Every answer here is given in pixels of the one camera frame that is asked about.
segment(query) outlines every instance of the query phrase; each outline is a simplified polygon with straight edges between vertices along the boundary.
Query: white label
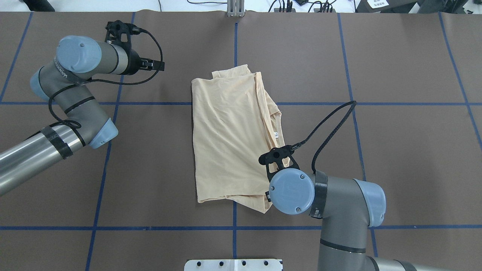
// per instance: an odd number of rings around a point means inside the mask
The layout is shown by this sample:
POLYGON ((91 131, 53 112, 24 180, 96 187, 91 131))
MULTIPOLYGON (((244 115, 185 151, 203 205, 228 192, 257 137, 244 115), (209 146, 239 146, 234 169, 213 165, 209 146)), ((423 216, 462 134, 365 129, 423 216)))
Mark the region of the white label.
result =
POLYGON ((387 0, 367 0, 372 9, 388 6, 387 0))

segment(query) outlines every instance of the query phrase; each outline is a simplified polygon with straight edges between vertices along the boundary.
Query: white bracket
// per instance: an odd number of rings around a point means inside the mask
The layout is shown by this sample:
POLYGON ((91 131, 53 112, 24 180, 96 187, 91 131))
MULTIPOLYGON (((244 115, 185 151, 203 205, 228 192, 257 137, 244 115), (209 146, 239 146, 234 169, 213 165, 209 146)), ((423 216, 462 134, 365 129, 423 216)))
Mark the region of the white bracket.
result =
POLYGON ((184 271, 283 271, 280 259, 189 260, 184 271))
POLYGON ((244 0, 228 0, 228 17, 244 16, 244 0))

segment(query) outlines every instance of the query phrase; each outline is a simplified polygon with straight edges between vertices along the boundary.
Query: white floor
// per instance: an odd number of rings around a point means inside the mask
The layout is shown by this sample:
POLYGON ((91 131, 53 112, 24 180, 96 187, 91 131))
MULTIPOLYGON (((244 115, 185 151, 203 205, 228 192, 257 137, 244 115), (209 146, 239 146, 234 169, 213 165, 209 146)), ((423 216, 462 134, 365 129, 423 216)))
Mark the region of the white floor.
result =
MULTIPOLYGON (((191 0, 191 1, 210 1, 210 0, 191 0)), ((333 7, 337 12, 352 13, 355 11, 353 1, 356 4, 360 0, 336 0, 333 7)), ((93 12, 93 11, 139 11, 143 9, 159 11, 158 0, 49 0, 56 11, 61 12, 93 12)), ((225 11, 225 4, 191 4, 186 0, 160 0, 162 11, 225 11)), ((245 0, 246 10, 257 12, 267 12, 272 0, 245 0)), ((293 3, 296 12, 307 12, 311 4, 307 3, 299 6, 293 3)), ((482 14, 482 5, 476 5, 473 0, 469 0, 464 6, 466 10, 471 10, 476 14, 482 14)), ((28 7, 21 0, 1 0, 0 11, 29 11, 28 7)))

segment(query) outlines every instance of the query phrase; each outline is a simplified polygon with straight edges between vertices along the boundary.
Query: beige cloth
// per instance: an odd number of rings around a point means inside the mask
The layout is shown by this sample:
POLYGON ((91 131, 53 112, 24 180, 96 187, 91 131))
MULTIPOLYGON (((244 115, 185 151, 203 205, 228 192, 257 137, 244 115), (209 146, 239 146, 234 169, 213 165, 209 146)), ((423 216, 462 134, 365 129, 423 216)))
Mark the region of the beige cloth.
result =
POLYGON ((194 79, 192 107, 198 202, 229 199, 265 213, 269 182, 258 158, 284 140, 261 73, 243 65, 194 79))

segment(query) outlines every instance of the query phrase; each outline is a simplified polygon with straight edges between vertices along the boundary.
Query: light blue cap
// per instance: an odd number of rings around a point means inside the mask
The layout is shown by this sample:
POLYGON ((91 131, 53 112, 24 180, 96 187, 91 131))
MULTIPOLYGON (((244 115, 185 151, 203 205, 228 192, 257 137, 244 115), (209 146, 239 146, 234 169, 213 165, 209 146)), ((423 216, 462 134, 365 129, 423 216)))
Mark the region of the light blue cap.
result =
POLYGON ((280 170, 269 183, 273 205, 288 215, 298 215, 310 208, 315 187, 306 173, 295 168, 280 170))
POLYGON ((387 200, 383 189, 375 183, 364 182, 354 179, 365 197, 368 215, 370 216, 369 227, 378 227, 382 224, 387 210, 387 200))
POLYGON ((49 97, 45 94, 45 92, 42 89, 42 86, 40 86, 40 68, 33 76, 30 78, 30 88, 32 89, 33 93, 37 95, 38 97, 42 98, 44 101, 49 101, 49 97))
POLYGON ((119 131, 117 130, 117 127, 109 118, 106 124, 102 126, 97 135, 89 143, 89 146, 91 146, 93 149, 96 149, 115 138, 118 134, 119 131))
POLYGON ((72 72, 89 72, 99 65, 101 58, 99 44, 89 37, 66 36, 57 47, 57 60, 72 72))

